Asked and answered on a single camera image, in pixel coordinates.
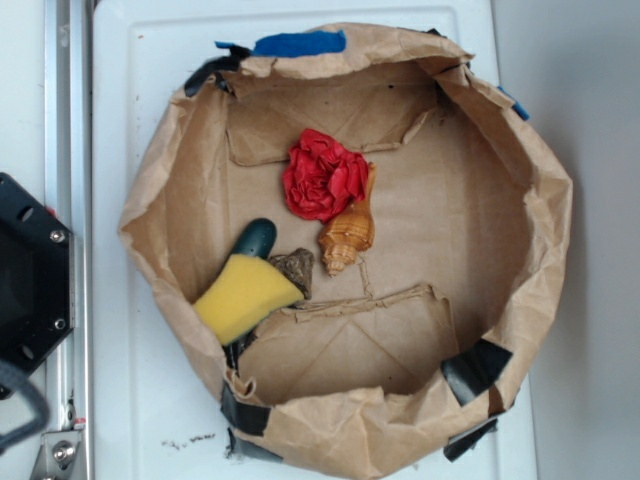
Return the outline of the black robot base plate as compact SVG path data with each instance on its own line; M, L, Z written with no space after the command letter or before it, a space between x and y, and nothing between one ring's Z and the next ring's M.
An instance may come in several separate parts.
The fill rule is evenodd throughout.
M1 359L35 372L73 329L72 233L1 174Z

